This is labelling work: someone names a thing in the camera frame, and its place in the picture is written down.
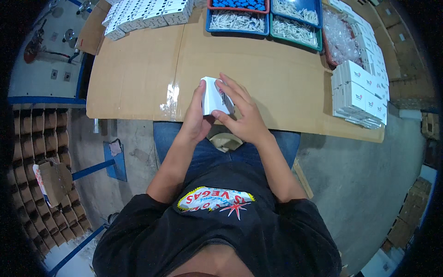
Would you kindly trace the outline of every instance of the clear plastic bag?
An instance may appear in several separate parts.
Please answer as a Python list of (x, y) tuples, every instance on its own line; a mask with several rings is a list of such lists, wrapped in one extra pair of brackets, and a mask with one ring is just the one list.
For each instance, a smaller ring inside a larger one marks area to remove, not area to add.
[(342, 64), (350, 60), (362, 66), (358, 43), (351, 36), (351, 29), (339, 15), (323, 9), (323, 32), (332, 61)]

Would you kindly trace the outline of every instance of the red plastic tray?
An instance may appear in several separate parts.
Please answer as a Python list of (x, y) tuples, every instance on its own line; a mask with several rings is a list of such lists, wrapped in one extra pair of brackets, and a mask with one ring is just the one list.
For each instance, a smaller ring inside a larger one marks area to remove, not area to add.
[[(354, 32), (352, 31), (349, 24), (344, 20), (343, 20), (343, 22), (346, 23), (347, 27), (349, 28), (349, 31), (351, 31), (351, 38), (355, 38)], [(323, 44), (324, 44), (323, 46), (325, 49), (326, 61), (328, 62), (328, 64), (330, 64), (332, 66), (337, 66), (338, 63), (336, 63), (332, 60), (331, 53), (329, 52), (329, 46), (328, 46), (328, 41), (326, 39), (325, 30), (322, 30), (322, 36), (323, 36)]]
[(208, 9), (210, 10), (227, 10), (227, 11), (238, 11), (238, 12), (254, 12), (254, 13), (262, 13), (262, 14), (268, 14), (269, 13), (269, 0), (264, 0), (264, 11), (258, 11), (258, 10), (251, 10), (246, 8), (231, 8), (231, 7), (212, 7), (212, 0), (208, 0)]

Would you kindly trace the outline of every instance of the gray floor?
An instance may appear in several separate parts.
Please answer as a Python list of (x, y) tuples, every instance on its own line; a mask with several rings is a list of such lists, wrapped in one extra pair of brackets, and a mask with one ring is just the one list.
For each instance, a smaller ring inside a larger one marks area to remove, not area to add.
[[(145, 192), (158, 159), (152, 121), (108, 121), (101, 135), (92, 133), (92, 125), (84, 110), (72, 111), (73, 170), (102, 162), (103, 141), (118, 137), (128, 174), (128, 182), (111, 179), (104, 170), (77, 181), (86, 213), (97, 228), (102, 218)], [(381, 246), (420, 172), (424, 143), (420, 122), (391, 114), (381, 144), (302, 134), (297, 157), (350, 273), (357, 273)]]

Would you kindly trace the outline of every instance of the jeans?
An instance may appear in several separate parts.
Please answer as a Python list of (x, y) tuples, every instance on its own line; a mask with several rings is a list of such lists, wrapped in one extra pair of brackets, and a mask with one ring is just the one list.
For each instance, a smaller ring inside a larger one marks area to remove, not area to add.
[[(163, 163), (166, 154), (181, 127), (182, 124), (178, 122), (154, 122), (154, 142), (160, 163)], [(291, 168), (299, 148), (300, 134), (272, 130), (271, 133), (276, 138), (277, 144), (283, 153), (283, 157), (288, 163), (289, 168)], [(253, 144), (245, 142), (235, 151), (224, 153), (215, 148), (215, 146), (205, 138), (195, 147), (191, 164), (186, 173), (185, 182), (194, 179), (210, 167), (231, 161), (250, 164), (264, 173), (263, 164), (261, 163), (257, 148)]]

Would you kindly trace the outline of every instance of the cardboard sheet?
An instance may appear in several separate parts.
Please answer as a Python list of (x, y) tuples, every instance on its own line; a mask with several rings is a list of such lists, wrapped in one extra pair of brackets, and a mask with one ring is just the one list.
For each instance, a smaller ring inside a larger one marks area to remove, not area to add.
[(205, 20), (206, 9), (195, 9), (186, 25), (105, 39), (89, 82), (88, 117), (182, 121), (200, 78), (222, 71), (248, 89), (270, 129), (383, 141), (384, 128), (332, 116), (331, 73), (318, 54), (267, 40), (212, 37)]

